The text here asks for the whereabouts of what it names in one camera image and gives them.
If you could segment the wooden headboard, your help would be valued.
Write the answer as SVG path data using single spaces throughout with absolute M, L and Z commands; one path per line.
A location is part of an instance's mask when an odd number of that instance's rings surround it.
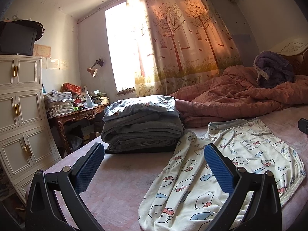
M 307 35 L 288 38 L 269 50 L 281 55 L 292 65 L 295 74 L 307 76 Z

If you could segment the stack of folded grey clothes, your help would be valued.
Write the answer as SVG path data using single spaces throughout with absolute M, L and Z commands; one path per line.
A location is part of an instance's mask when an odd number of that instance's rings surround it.
M 102 121 L 109 154 L 169 152 L 184 131 L 175 98 L 167 95 L 118 100 L 105 108 Z

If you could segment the stack of papers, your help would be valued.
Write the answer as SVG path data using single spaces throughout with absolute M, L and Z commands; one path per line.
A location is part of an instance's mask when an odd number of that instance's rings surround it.
M 71 92 L 52 90 L 44 95 L 44 103 L 48 118 L 54 118 L 74 112 Z

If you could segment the black box on cabinet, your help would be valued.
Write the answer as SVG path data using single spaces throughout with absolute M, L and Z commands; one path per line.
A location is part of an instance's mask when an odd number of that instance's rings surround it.
M 34 42 L 44 33 L 43 25 L 37 21 L 1 21 L 1 55 L 27 55 L 33 53 Z

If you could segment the pink plaid duvet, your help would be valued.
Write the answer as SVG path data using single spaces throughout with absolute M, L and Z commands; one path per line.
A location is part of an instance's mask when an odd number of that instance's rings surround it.
M 261 88 L 256 79 L 255 69 L 236 65 L 225 69 L 222 76 L 178 89 L 172 97 L 181 121 L 186 127 L 198 128 L 307 104 L 307 76 L 297 75 L 295 82 L 274 88 Z

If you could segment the red gift bag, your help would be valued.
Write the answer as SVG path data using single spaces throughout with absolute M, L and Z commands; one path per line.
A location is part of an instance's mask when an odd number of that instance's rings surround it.
M 70 84 L 68 82 L 62 84 L 61 92 L 71 92 L 72 94 L 80 94 L 81 86 Z

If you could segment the white drawer cabinet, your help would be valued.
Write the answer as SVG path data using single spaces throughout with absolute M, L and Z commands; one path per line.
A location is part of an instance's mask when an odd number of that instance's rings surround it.
M 46 115 L 42 60 L 1 56 L 1 167 L 22 202 L 35 171 L 61 160 Z

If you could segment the white cartoon cat print pants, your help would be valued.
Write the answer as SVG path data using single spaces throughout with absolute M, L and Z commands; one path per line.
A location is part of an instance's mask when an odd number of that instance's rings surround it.
M 259 118 L 210 123 L 185 131 L 138 210 L 142 230 L 206 230 L 234 192 L 239 169 L 274 177 L 284 205 L 304 181 L 304 162 Z

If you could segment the pink wall lamp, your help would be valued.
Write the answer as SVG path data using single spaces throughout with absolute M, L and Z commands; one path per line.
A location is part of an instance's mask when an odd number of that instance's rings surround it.
M 104 61 L 102 59 L 97 59 L 91 67 L 87 68 L 88 73 L 91 74 L 92 77 L 95 77 L 98 72 L 98 69 L 96 68 L 96 66 L 102 67 L 103 64 L 104 64 Z

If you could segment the tree print curtain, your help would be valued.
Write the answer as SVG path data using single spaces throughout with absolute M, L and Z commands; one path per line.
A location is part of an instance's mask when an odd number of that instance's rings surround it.
M 126 0 L 137 47 L 138 97 L 167 95 L 220 76 L 241 58 L 209 0 Z

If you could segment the carved wooden desk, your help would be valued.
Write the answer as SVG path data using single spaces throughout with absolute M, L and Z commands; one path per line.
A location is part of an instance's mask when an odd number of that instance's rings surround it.
M 73 113 L 56 116 L 54 118 L 48 119 L 50 126 L 55 126 L 57 128 L 57 132 L 59 134 L 61 143 L 64 147 L 66 154 L 72 153 L 72 149 L 70 148 L 68 140 L 66 138 L 64 124 L 68 121 L 80 121 L 82 119 L 94 120 L 95 116 L 97 114 L 102 113 L 108 105 L 110 104 L 105 103 L 103 105 L 89 107 L 86 109 L 75 111 Z

